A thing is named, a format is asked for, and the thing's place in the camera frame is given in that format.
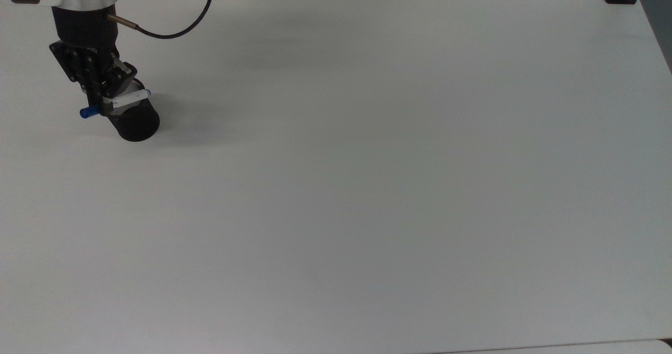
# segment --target blue marker cap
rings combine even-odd
[[[83,117],[84,119],[93,117],[94,115],[98,114],[100,114],[100,108],[98,108],[98,106],[90,106],[79,110],[80,117]]]

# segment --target white table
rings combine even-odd
[[[51,19],[0,10],[3,354],[672,336],[672,77],[639,4],[214,0],[177,40],[120,28],[143,143],[79,118]]]
[[[569,345],[556,347],[534,347],[528,349],[505,349],[494,354],[670,354],[670,346],[659,340],[642,342],[613,342],[598,345]]]

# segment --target black cylindrical object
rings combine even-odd
[[[161,120],[149,99],[143,99],[137,105],[120,114],[108,115],[108,119],[117,129],[119,136],[127,141],[149,139],[159,129]]]
[[[108,20],[108,14],[115,14],[114,5],[90,12],[52,7],[52,12],[58,38],[67,45],[105,51],[115,48],[119,29]]]

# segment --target metal connector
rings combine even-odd
[[[115,23],[118,23],[118,24],[121,24],[122,26],[132,28],[132,29],[137,29],[137,27],[138,27],[137,23],[133,23],[132,21],[129,21],[128,19],[124,19],[120,16],[116,16],[116,15],[113,15],[113,14],[108,14],[108,20],[110,20],[112,22],[115,22]]]

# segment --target black cable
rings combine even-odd
[[[137,31],[139,31],[140,33],[143,33],[143,34],[145,34],[145,35],[147,35],[147,36],[151,36],[151,37],[153,37],[153,38],[157,38],[157,39],[174,39],[174,38],[179,38],[180,36],[182,36],[182,35],[184,35],[184,34],[186,34],[186,33],[189,33],[189,31],[191,31],[192,29],[194,29],[194,27],[197,26],[197,25],[203,20],[203,17],[206,16],[206,13],[208,12],[208,9],[209,9],[209,6],[211,5],[211,2],[212,2],[212,0],[208,0],[208,2],[206,2],[205,7],[203,7],[203,11],[202,11],[201,14],[197,17],[197,19],[194,21],[194,23],[190,24],[189,27],[183,29],[183,30],[180,31],[179,33],[170,34],[170,35],[161,35],[161,34],[151,33],[150,31],[147,31],[146,29],[142,28],[141,26],[136,26],[135,29],[136,29]]]

